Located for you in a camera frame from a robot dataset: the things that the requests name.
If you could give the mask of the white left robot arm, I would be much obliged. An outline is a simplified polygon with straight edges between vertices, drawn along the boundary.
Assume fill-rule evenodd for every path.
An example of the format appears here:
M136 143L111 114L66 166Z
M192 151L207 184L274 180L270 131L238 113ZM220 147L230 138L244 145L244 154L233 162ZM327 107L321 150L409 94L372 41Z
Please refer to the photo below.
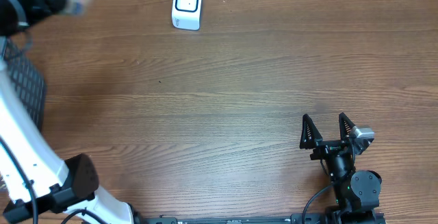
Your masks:
M90 0L1 0L1 177L9 223L38 221L50 211L85 223L141 223L134 208L99 183L92 160L61 159L42 127L47 85L26 58L30 28L55 14L80 15Z

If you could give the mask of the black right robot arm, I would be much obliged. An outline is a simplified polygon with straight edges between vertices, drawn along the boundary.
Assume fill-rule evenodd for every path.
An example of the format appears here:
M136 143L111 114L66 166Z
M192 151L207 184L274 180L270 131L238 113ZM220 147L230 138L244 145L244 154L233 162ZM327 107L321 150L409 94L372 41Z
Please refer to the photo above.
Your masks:
M379 207L382 178L375 171L358 171L356 158L374 141L375 132L369 126L355 125L345 113L339 114L338 140L324 140L308 114L302 116L302 134L299 147L312 150L311 160L316 160L330 184L319 190L306 203L303 211L293 221L300 223L385 223L383 214L375 212ZM322 214L307 213L310 205L323 193L332 189L336 204Z

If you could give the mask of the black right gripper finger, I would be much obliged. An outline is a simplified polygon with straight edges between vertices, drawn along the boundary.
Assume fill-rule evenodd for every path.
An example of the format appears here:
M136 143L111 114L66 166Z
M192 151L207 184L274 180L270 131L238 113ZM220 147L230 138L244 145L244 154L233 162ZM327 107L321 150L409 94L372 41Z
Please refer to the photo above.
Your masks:
M339 114L339 131L340 138L342 140L347 138L354 126L355 124L347 117L345 113L342 112Z
M315 149L323 142L322 135L316 128L308 114L302 116L302 133L300 137L300 149Z

